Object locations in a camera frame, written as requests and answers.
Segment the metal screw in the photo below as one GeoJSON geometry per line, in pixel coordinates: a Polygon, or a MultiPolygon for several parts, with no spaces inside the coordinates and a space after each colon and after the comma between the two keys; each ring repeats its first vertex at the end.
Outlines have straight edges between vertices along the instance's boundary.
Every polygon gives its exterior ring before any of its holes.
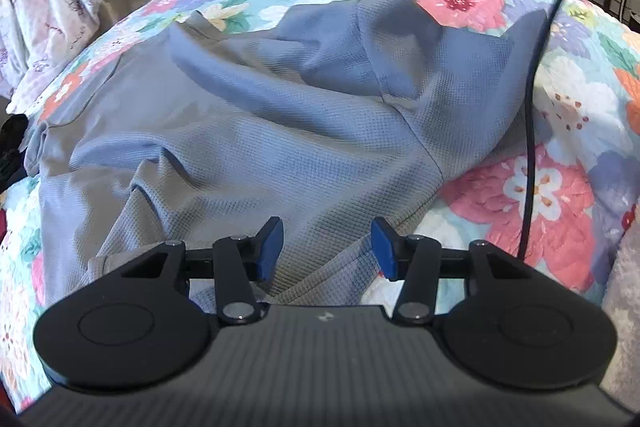
{"type": "Polygon", "coordinates": [[[246,302],[232,302],[222,308],[225,317],[233,320],[242,320],[254,314],[254,307],[246,302]]]}
{"type": "Polygon", "coordinates": [[[405,302],[398,308],[398,313],[401,317],[412,321],[427,317],[430,311],[430,308],[421,302],[405,302]]]}

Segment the ribbed gray plastic surface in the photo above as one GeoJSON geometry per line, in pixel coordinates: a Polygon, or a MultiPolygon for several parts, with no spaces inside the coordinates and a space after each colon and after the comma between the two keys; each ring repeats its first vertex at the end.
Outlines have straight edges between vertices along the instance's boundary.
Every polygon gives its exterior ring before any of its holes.
{"type": "Polygon", "coordinates": [[[20,418],[29,427],[604,427],[629,420],[595,386],[526,395],[475,380],[428,330],[396,327],[378,307],[278,306],[257,324],[222,330],[199,363],[157,387],[120,396],[57,387],[20,418]]]}

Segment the floral bedspread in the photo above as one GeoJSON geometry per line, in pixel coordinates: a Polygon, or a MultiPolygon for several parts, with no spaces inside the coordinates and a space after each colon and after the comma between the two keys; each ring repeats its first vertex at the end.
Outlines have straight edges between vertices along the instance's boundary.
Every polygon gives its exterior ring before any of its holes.
{"type": "MultiPolygon", "coordinates": [[[[294,4],[335,0],[154,0],[114,26],[49,86],[30,116],[46,118],[90,74],[137,42],[200,10],[218,29],[275,26],[294,4]]],[[[440,23],[502,34],[552,0],[417,0],[440,23]]],[[[620,238],[640,195],[640,35],[583,0],[566,0],[539,68],[535,103],[552,138],[537,149],[536,195],[527,262],[600,301],[620,238]]],[[[449,248],[485,237],[514,251],[519,240],[526,162],[482,166],[442,191],[418,232],[449,248]]],[[[8,233],[0,245],[0,375],[18,409],[47,388],[31,331],[42,312],[38,180],[2,197],[8,233]]],[[[443,284],[449,305],[460,288],[443,284]]],[[[392,306],[397,283],[377,279],[365,302],[392,306]]]]}

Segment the orange flower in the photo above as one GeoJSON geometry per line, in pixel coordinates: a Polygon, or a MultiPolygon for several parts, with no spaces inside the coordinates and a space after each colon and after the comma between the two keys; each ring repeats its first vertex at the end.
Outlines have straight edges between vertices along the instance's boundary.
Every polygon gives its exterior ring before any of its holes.
{"type": "Polygon", "coordinates": [[[60,87],[52,93],[52,95],[44,103],[42,114],[38,121],[46,120],[51,114],[60,107],[60,104],[66,100],[66,98],[76,90],[80,84],[82,84],[82,72],[86,69],[87,62],[80,64],[75,70],[71,71],[60,82],[60,87]]]}
{"type": "MultiPolygon", "coordinates": [[[[626,102],[626,120],[631,130],[640,134],[640,81],[634,74],[626,70],[615,68],[614,71],[622,87],[631,96],[631,100],[626,102]]],[[[636,66],[636,74],[640,74],[640,64],[636,66]]]]}

